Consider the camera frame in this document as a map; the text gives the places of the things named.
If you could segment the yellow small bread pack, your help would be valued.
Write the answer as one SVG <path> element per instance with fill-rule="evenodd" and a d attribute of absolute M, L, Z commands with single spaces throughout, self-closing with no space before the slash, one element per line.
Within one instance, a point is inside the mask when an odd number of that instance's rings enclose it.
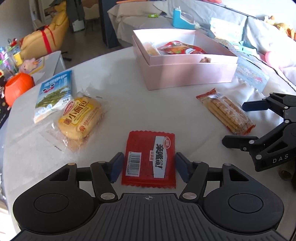
<path fill-rule="evenodd" d="M 48 130 L 54 145 L 61 150 L 79 151 L 96 131 L 105 107 L 106 100 L 98 92 L 78 92 Z"/>

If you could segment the clear sausage bread pack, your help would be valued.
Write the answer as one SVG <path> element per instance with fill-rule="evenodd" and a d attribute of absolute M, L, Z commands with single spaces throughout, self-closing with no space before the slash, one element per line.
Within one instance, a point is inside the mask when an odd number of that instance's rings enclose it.
<path fill-rule="evenodd" d="M 152 43 L 144 43 L 143 47 L 145 51 L 149 54 L 149 56 L 160 56 L 160 52 Z"/>

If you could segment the red snack packet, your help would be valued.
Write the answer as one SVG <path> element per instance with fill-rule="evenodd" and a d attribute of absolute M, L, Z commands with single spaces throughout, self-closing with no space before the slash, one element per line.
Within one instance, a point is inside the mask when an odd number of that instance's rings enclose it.
<path fill-rule="evenodd" d="M 175 134 L 131 131 L 126 143 L 121 184 L 175 188 Z"/>

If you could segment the hanging dark coat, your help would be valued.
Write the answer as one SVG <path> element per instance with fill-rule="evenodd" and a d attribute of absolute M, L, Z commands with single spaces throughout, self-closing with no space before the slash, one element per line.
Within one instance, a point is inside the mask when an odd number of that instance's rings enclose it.
<path fill-rule="evenodd" d="M 54 0 L 52 1 L 49 6 L 57 6 L 60 4 L 66 4 L 66 13 L 70 20 L 70 23 L 74 21 L 82 21 L 84 20 L 85 13 L 82 6 L 82 1 L 79 0 Z"/>

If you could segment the wafer biscuit pack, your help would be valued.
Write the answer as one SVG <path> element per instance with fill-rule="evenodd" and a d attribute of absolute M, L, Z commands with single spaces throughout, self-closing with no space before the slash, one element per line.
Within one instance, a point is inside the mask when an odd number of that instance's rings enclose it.
<path fill-rule="evenodd" d="M 196 99 L 202 102 L 235 135 L 248 135 L 255 128 L 251 119 L 228 97 L 217 92 L 215 88 L 196 96 Z"/>

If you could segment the pink plush toy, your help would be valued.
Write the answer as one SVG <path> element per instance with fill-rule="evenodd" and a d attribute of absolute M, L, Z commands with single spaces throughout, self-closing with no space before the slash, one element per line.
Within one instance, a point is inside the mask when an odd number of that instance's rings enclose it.
<path fill-rule="evenodd" d="M 34 70 L 38 65 L 38 61 L 35 58 L 32 58 L 30 60 L 24 60 L 22 65 L 19 68 L 19 72 L 22 73 L 30 73 L 32 70 Z"/>

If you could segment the orange pumpkin bucket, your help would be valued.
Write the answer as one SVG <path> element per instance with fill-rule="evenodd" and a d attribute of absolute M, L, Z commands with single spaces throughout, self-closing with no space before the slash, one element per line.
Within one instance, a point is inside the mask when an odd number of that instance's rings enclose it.
<path fill-rule="evenodd" d="M 8 106 L 12 107 L 18 97 L 34 86 L 34 79 L 29 74 L 18 73 L 10 78 L 4 88 L 4 97 Z"/>

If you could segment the grey covered sofa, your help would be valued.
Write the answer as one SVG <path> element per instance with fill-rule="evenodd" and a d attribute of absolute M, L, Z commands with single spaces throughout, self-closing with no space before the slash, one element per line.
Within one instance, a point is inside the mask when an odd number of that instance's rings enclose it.
<path fill-rule="evenodd" d="M 131 43 L 149 90 L 228 83 L 247 19 L 200 1 L 134 1 L 108 11 L 119 40 Z"/>

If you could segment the red roast duck pouch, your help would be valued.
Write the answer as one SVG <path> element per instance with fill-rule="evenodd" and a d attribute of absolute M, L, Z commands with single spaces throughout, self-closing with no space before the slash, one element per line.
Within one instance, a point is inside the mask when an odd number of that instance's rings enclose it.
<path fill-rule="evenodd" d="M 202 48 L 180 41 L 170 41 L 158 47 L 158 50 L 168 54 L 206 54 Z"/>

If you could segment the blue green-bean snack bag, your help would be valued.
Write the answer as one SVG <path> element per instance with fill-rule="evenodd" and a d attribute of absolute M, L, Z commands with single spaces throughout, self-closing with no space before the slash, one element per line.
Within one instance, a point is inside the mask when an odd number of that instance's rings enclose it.
<path fill-rule="evenodd" d="M 34 112 L 34 123 L 38 123 L 55 111 L 62 110 L 72 98 L 72 70 L 54 75 L 41 83 Z"/>

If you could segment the pink cardboard box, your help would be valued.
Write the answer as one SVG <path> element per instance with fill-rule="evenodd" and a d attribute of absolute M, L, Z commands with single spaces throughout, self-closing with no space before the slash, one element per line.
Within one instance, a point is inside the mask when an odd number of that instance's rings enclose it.
<path fill-rule="evenodd" d="M 206 54 L 149 56 L 143 44 L 158 47 L 180 41 L 202 48 Z M 133 51 L 148 90 L 231 82 L 238 57 L 198 30 L 140 29 L 132 35 Z"/>

